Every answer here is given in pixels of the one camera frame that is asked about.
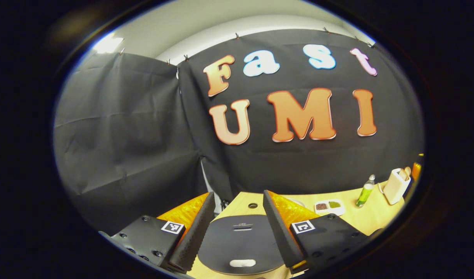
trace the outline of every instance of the bottle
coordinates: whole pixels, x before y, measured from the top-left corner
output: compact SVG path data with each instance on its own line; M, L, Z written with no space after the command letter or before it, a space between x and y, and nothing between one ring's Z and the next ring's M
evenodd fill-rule
M374 174L369 176L369 180L362 187L361 195L357 199L356 206L362 207L364 203L366 203L366 201L368 200L369 194L371 194L371 191L373 191L373 187L375 187Z

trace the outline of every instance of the black fabric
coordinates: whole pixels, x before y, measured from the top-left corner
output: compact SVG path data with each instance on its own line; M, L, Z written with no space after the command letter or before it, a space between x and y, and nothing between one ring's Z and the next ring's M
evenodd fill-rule
M336 67L313 68L302 51L306 44L328 47ZM366 73L350 53L353 48L368 56L378 76ZM274 74L244 75L244 57L257 50L271 51L280 69ZM208 97L209 83L203 69L226 55L235 57L226 80L229 87ZM234 195L240 191L261 193L264 189L280 194L313 194L359 188L370 174L383 181L393 168L412 166L424 147L421 109L403 72L376 48L350 37L315 30L275 30L242 36L180 63L179 77L195 142L212 163L205 166L205 172L220 173L225 168ZM301 141L295 136L288 143L273 142L274 106L267 102L267 95L288 90L304 106L309 91L317 87L332 92L331 118L336 137L313 141L307 136ZM356 132L359 106L352 92L357 89L373 93L377 126L373 136L360 137ZM225 104L228 129L236 133L236 114L230 104L239 99L250 101L250 136L241 145L226 145L217 139L208 110ZM216 184L226 187L226 177Z
M84 218L109 235L206 192L176 71L138 55L94 54L63 87L58 170Z

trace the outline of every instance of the pink letter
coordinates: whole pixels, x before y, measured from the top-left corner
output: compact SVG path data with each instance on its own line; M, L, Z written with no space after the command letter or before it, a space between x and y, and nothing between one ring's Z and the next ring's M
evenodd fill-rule
M356 48L352 49L350 53L356 56L357 60L359 60L359 63L361 63L361 66L366 70L366 72L368 72L368 74L371 74L372 76L376 76L378 74L376 69L369 65L369 58L366 56L366 54L361 53L361 51Z

